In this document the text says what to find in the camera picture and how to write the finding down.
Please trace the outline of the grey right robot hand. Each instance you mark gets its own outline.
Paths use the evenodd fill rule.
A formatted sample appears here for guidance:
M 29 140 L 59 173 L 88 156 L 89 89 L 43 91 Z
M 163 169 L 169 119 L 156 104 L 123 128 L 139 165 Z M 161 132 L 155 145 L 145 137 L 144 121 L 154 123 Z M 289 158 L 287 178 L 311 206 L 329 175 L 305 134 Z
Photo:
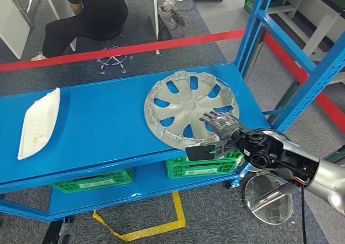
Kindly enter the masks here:
M 199 119 L 207 124 L 221 140 L 230 139 L 237 130 L 244 129 L 244 125 L 231 112 L 206 112 Z

